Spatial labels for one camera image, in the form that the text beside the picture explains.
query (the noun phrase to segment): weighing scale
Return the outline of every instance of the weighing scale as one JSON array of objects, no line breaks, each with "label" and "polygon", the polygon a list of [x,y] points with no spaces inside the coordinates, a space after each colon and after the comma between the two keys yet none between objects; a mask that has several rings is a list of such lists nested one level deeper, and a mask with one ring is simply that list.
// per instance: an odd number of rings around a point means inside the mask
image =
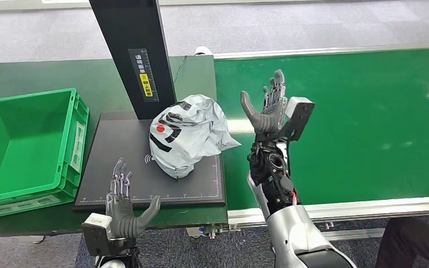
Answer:
[{"label": "weighing scale", "polygon": [[162,206],[225,204],[220,155],[203,157],[186,177],[176,180],[159,168],[150,155],[149,126],[134,111],[101,113],[74,210],[104,209],[113,168],[120,157],[132,171],[133,207],[147,207],[154,195]]}]

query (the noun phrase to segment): black pole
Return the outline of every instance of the black pole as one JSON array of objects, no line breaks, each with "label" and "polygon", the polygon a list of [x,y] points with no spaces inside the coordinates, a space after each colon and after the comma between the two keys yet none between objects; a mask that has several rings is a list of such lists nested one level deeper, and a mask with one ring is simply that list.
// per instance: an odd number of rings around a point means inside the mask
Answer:
[{"label": "black pole", "polygon": [[138,119],[175,103],[158,0],[89,0]]}]

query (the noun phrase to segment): person's leg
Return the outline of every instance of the person's leg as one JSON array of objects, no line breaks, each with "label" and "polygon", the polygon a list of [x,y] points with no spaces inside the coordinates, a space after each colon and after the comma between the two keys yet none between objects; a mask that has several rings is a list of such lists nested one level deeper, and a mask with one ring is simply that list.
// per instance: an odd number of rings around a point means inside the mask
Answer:
[{"label": "person's leg", "polygon": [[412,268],[417,255],[429,261],[429,224],[414,218],[390,219],[380,243],[376,268]]}]

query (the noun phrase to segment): robot finger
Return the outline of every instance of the robot finger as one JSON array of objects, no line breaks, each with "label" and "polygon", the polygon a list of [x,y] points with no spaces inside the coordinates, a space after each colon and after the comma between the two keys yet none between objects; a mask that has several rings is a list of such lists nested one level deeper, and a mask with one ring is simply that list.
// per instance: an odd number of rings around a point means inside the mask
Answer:
[{"label": "robot finger", "polygon": [[269,89],[267,87],[263,87],[262,90],[264,91],[264,109],[266,109],[269,104]]},{"label": "robot finger", "polygon": [[275,103],[275,80],[274,78],[270,78],[270,92],[269,92],[269,101],[268,107],[272,106]]},{"label": "robot finger", "polygon": [[160,196],[152,197],[149,207],[137,218],[136,234],[140,235],[160,210]]},{"label": "robot finger", "polygon": [[119,174],[121,173],[121,168],[123,164],[124,164],[124,157],[121,157],[119,158],[119,160],[117,160],[117,163],[114,166],[114,169],[112,171],[113,178],[119,176]]},{"label": "robot finger", "polygon": [[125,162],[125,159],[123,159],[122,167],[121,167],[121,174],[125,174],[127,169],[127,164]]},{"label": "robot finger", "polygon": [[111,179],[111,185],[109,187],[109,192],[111,192],[112,194],[116,194],[116,180],[117,180],[117,178]]},{"label": "robot finger", "polygon": [[127,173],[126,177],[124,178],[124,197],[129,198],[129,189],[131,185],[131,178],[132,178],[132,171]]},{"label": "robot finger", "polygon": [[274,73],[274,80],[276,84],[281,84],[281,83],[285,83],[285,75],[282,72],[282,70],[277,70]]},{"label": "robot finger", "polygon": [[254,129],[256,129],[256,127],[262,128],[261,114],[252,106],[249,93],[245,91],[241,91],[241,107],[252,126],[254,126]]},{"label": "robot finger", "polygon": [[117,178],[117,195],[121,195],[123,193],[122,191],[123,180],[124,180],[124,174],[121,173],[121,175]]}]

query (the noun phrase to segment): black printed stripe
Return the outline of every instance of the black printed stripe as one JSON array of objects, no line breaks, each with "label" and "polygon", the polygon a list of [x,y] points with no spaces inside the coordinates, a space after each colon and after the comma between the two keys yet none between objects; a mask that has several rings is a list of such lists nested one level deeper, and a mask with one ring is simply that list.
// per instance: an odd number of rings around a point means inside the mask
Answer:
[{"label": "black printed stripe", "polygon": [[167,121],[172,122],[172,123],[176,123],[180,126],[183,127],[192,127],[197,125],[198,123],[194,123],[194,122],[183,122],[183,118],[179,118],[179,114],[175,114],[176,116],[171,116],[171,114],[173,113],[168,113],[167,116],[165,117],[165,119],[167,119]]},{"label": "black printed stripe", "polygon": [[171,147],[167,146],[167,145],[163,145],[159,140],[157,140],[156,137],[154,137],[154,135],[149,134],[150,140],[153,141],[155,143],[155,145],[161,149],[164,152],[170,152]]},{"label": "black printed stripe", "polygon": [[166,126],[170,127],[172,130],[172,133],[170,134],[170,136],[165,138],[166,142],[168,142],[168,143],[173,142],[178,137],[178,135],[180,135],[180,133],[182,132],[182,130],[178,126],[169,124],[163,119],[159,119],[159,123],[161,123],[162,125],[166,125]]},{"label": "black printed stripe", "polygon": [[179,113],[170,113],[169,112],[169,113],[167,113],[167,121],[170,121],[169,118],[170,119],[177,119],[179,121],[183,121],[183,117]]},{"label": "black printed stripe", "polygon": [[180,106],[180,108],[184,109],[185,111],[190,110],[190,108],[192,107],[191,104],[189,104],[188,102],[177,102],[176,104],[173,104],[172,106]]}]

